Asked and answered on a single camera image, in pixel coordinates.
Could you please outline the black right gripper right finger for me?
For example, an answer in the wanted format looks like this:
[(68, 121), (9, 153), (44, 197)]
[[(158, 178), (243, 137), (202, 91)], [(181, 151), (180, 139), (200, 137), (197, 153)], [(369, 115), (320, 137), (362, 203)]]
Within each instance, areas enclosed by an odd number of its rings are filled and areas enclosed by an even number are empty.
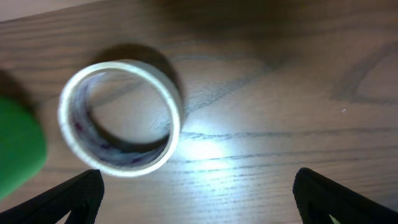
[(397, 223), (397, 212), (306, 167), (296, 173), (293, 195), (304, 224)]

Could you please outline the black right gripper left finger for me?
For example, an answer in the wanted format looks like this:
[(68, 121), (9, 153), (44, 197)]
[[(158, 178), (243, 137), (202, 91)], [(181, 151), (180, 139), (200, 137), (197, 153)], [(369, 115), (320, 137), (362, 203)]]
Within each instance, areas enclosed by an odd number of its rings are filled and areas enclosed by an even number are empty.
[(1, 213), (1, 223), (94, 224), (104, 195), (99, 170), (87, 170), (66, 182)]

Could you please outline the white clear tape roll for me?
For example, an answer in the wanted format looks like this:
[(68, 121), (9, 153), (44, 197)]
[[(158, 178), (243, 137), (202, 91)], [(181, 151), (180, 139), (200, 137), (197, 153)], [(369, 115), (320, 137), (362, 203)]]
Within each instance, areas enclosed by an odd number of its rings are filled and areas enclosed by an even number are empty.
[[(140, 77), (158, 91), (170, 115), (166, 143), (144, 153), (123, 153), (100, 135), (89, 118), (86, 96), (94, 84), (109, 72)], [(68, 147), (85, 164), (115, 177), (138, 177), (155, 171), (174, 153), (183, 112), (182, 97), (165, 73), (148, 63), (124, 59), (96, 63), (74, 74), (60, 94), (58, 123)]]

